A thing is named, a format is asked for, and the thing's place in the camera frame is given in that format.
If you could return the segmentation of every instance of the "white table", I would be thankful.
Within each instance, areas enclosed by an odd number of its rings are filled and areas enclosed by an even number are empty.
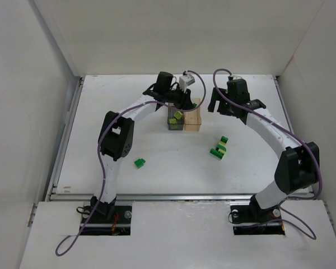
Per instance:
[[[105,114],[130,106],[157,75],[86,76],[71,136],[59,176],[56,194],[92,194],[101,184],[96,155],[97,140]],[[288,127],[271,75],[243,75],[252,99],[260,99],[271,114]],[[161,108],[135,126],[133,148],[124,159],[119,176],[120,194],[253,194],[268,185],[278,158],[273,150],[240,120],[207,111],[213,89],[207,85],[199,132],[169,131],[167,109]],[[227,76],[218,75],[220,87]],[[192,97],[203,96],[196,79]],[[218,160],[209,153],[221,136],[229,138],[227,154]],[[144,158],[139,170],[133,162]]]
[[[135,202],[130,236],[81,236],[58,258],[57,244],[78,231],[80,205],[39,203],[20,269],[336,268],[336,237],[322,201],[284,204],[311,226],[316,241],[288,224],[286,236],[234,235],[228,202]]]

